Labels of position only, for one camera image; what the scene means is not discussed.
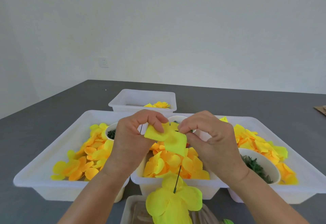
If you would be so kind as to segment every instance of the gray table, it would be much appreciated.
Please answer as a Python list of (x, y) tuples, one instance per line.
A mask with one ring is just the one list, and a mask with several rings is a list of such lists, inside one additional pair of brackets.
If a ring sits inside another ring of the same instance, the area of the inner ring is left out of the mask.
[[(60, 219), (71, 202), (46, 201), (33, 189), (14, 187), (13, 178), (84, 111), (112, 111), (108, 103), (122, 89), (175, 92), (179, 113), (208, 110), (255, 117), (326, 174), (326, 117), (312, 108), (325, 105), (326, 95), (88, 80), (0, 120), (0, 223), (50, 224)], [(108, 223), (120, 223), (125, 200), (136, 194), (141, 194), (139, 186), (129, 181)], [(246, 206), (234, 202), (225, 189), (204, 203), (218, 218), (254, 223)], [(326, 194), (317, 194), (293, 207), (310, 223), (320, 224), (326, 220), (325, 205)]]

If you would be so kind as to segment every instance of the wall socket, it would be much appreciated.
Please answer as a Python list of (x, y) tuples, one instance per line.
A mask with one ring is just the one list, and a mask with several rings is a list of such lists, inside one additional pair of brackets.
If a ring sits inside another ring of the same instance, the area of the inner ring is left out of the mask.
[(99, 57), (98, 64), (100, 67), (108, 67), (108, 58), (107, 57)]

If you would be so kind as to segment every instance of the hand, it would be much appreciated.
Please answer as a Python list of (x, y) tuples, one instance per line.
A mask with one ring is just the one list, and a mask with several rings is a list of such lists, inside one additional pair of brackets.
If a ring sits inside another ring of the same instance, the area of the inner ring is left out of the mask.
[[(195, 129), (205, 131), (212, 137), (204, 142), (189, 132)], [(227, 185), (241, 181), (249, 173), (239, 153), (231, 124), (219, 120), (208, 111), (202, 111), (183, 120), (179, 132), (186, 134), (201, 160)]]
[(162, 123), (169, 121), (161, 113), (145, 109), (119, 120), (112, 153), (102, 169), (104, 173), (111, 173), (125, 180), (136, 170), (156, 142), (140, 135), (137, 130), (141, 124), (147, 122), (157, 131), (164, 132)]

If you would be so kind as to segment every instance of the forearm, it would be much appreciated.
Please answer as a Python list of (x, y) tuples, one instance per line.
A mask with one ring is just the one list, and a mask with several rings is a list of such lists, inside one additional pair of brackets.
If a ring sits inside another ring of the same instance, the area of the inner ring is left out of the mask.
[(81, 191), (58, 224), (106, 223), (125, 178), (99, 172)]
[(252, 170), (241, 182), (229, 186), (243, 200), (257, 223), (308, 223)]

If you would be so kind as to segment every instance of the pile of yellow petals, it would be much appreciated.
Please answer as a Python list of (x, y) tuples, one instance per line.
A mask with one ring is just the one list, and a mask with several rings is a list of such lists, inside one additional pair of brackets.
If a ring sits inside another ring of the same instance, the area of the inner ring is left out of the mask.
[(192, 224), (190, 211), (202, 208), (202, 192), (196, 187), (187, 186), (179, 177), (176, 192), (173, 193), (177, 175), (163, 176), (162, 187), (149, 194), (146, 199), (147, 212), (155, 224)]
[(155, 104), (148, 103), (144, 107), (158, 107), (158, 108), (169, 108), (171, 105), (167, 102), (156, 102)]
[(79, 151), (67, 152), (68, 162), (58, 161), (53, 166), (52, 180), (77, 181), (85, 176), (90, 181), (100, 170), (111, 154), (113, 141), (107, 140), (105, 131), (107, 124), (94, 124), (90, 127), (90, 137), (83, 143)]
[(239, 124), (234, 126), (234, 134), (239, 148), (251, 149), (264, 155), (278, 168), (281, 174), (279, 184), (297, 185), (299, 183), (295, 172), (283, 163), (287, 159), (287, 149), (285, 147), (275, 146), (272, 141), (266, 141), (258, 136), (257, 132), (245, 129)]
[(209, 173), (203, 170), (203, 163), (194, 148), (185, 148), (184, 155), (165, 150), (164, 142), (154, 143), (151, 147), (154, 156), (146, 163), (143, 177), (161, 177), (167, 173), (178, 174), (183, 179), (206, 179)]
[(148, 125), (144, 137), (155, 141), (162, 141), (164, 142), (164, 146), (167, 151), (185, 156), (187, 136), (175, 131), (173, 126), (170, 125), (170, 122), (162, 124), (162, 126), (164, 132), (160, 133), (152, 125)]

